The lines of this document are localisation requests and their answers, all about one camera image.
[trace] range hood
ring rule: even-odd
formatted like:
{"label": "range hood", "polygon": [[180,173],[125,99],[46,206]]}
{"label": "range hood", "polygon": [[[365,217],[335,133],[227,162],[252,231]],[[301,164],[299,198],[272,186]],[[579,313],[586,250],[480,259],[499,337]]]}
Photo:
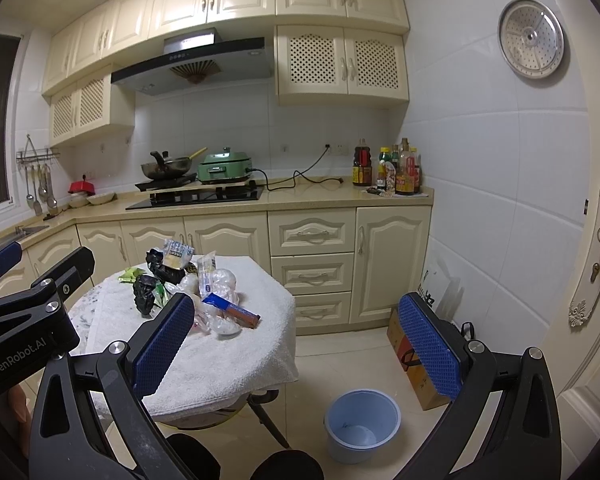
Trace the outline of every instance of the range hood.
{"label": "range hood", "polygon": [[111,82],[148,95],[271,76],[264,38],[220,41],[214,29],[164,42],[162,56],[116,70]]}

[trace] plastic bucket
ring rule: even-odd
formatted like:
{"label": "plastic bucket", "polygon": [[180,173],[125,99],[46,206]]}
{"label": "plastic bucket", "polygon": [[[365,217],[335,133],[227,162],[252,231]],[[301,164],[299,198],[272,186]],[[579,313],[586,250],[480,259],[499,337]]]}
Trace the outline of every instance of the plastic bucket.
{"label": "plastic bucket", "polygon": [[400,408],[378,390],[353,390],[333,401],[324,416],[334,460],[357,464],[389,442],[400,428]]}

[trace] black cable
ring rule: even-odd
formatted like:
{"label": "black cable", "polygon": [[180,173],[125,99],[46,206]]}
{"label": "black cable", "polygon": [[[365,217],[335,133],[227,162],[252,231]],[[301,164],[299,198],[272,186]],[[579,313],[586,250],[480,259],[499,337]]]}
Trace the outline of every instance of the black cable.
{"label": "black cable", "polygon": [[293,189],[296,187],[296,185],[298,184],[296,182],[296,176],[301,176],[302,178],[304,178],[305,180],[308,180],[309,182],[311,182],[312,184],[321,184],[323,182],[327,182],[328,180],[337,180],[339,183],[343,183],[344,180],[342,180],[340,177],[329,177],[329,178],[324,178],[322,180],[312,180],[309,177],[307,177],[305,175],[305,173],[307,171],[309,171],[311,168],[313,168],[316,164],[318,164],[318,162],[320,162],[322,160],[322,158],[324,157],[325,153],[327,153],[329,151],[329,147],[327,146],[324,151],[322,152],[322,155],[320,157],[318,157],[318,160],[316,160],[312,165],[310,165],[306,170],[304,171],[298,171],[298,170],[294,170],[294,174],[292,176],[290,176],[289,178],[286,178],[284,180],[280,180],[278,181],[276,184],[282,184],[283,182],[288,182],[289,180],[293,180],[294,184],[292,186],[279,186],[279,187],[274,187],[274,188],[270,188],[269,187],[269,177],[267,176],[267,174],[262,171],[259,170],[258,168],[251,168],[251,171],[259,171],[260,173],[262,173],[264,175],[264,179],[266,182],[266,186],[267,186],[267,191],[276,191],[279,189]]}

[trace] frying pan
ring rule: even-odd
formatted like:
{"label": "frying pan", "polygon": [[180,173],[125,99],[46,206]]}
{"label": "frying pan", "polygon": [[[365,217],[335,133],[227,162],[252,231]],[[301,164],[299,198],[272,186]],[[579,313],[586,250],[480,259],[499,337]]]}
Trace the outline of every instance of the frying pan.
{"label": "frying pan", "polygon": [[151,152],[155,162],[146,162],[142,165],[144,176],[151,180],[169,180],[183,176],[191,169],[191,161],[201,153],[206,152],[206,148],[197,150],[193,155],[179,156],[169,158],[169,152]]}

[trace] gas stove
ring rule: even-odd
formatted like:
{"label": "gas stove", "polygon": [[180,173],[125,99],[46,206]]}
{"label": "gas stove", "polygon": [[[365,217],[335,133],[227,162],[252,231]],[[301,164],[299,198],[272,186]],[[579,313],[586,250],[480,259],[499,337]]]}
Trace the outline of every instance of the gas stove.
{"label": "gas stove", "polygon": [[257,200],[262,194],[262,188],[250,180],[242,186],[221,186],[202,189],[177,189],[173,191],[160,190],[149,194],[147,200],[127,207],[131,209],[149,209],[154,207],[173,207],[179,205],[214,204],[223,202],[241,202]]}

